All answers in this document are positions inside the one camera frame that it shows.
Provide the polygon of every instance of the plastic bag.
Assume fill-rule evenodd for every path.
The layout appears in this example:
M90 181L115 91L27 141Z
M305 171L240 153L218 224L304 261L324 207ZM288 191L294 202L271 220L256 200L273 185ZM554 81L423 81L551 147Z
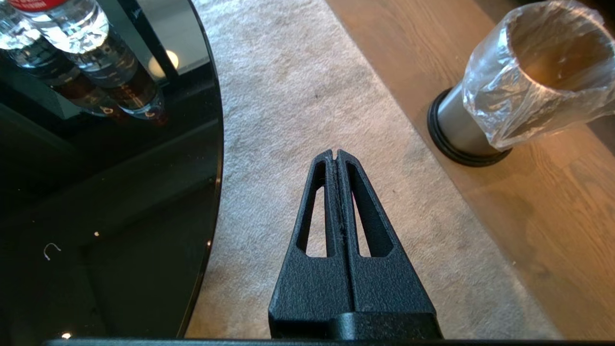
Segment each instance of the plastic bag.
M615 110L615 42L597 11L544 1L510 11L474 49L464 108L491 146L520 142Z

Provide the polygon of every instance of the carpet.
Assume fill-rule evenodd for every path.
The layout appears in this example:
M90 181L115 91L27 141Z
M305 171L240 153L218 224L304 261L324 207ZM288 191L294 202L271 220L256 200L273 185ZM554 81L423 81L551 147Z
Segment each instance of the carpet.
M560 337L324 0L195 6L220 76L224 177L187 337L269 337L309 165L329 148L362 163L446 338ZM316 207L311 229L323 220Z

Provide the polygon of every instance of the water bottle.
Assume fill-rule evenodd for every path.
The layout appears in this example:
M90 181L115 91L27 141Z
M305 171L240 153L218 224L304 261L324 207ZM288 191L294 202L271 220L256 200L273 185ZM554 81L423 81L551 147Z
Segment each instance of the water bottle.
M19 69L40 79L84 111L115 119L126 116L6 0L0 0L0 49Z
M95 0L9 0L128 114L157 119L162 92Z

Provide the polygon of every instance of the trash can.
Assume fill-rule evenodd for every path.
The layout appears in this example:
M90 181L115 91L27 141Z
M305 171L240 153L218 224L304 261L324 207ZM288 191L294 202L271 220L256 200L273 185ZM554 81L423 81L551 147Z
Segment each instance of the trash can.
M509 12L476 47L463 80L427 115L450 159L488 166L512 147L615 109L615 41L597 11L544 1Z

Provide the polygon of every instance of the glass table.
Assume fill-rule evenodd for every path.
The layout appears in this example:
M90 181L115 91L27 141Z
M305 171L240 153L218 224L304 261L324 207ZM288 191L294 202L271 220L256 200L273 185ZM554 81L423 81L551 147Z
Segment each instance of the glass table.
M213 242L220 87L189 0L99 0L162 122L81 111L0 63L0 344L182 337Z

